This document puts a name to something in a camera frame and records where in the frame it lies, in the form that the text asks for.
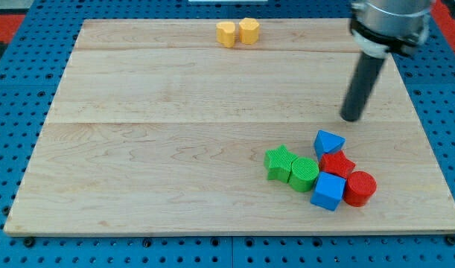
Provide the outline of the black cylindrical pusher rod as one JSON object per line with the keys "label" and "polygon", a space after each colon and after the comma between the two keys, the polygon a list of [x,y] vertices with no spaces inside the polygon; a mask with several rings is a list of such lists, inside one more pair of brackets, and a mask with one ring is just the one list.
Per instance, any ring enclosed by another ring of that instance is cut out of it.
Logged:
{"label": "black cylindrical pusher rod", "polygon": [[360,120],[384,62],[384,58],[371,57],[364,52],[360,54],[340,109],[343,120]]}

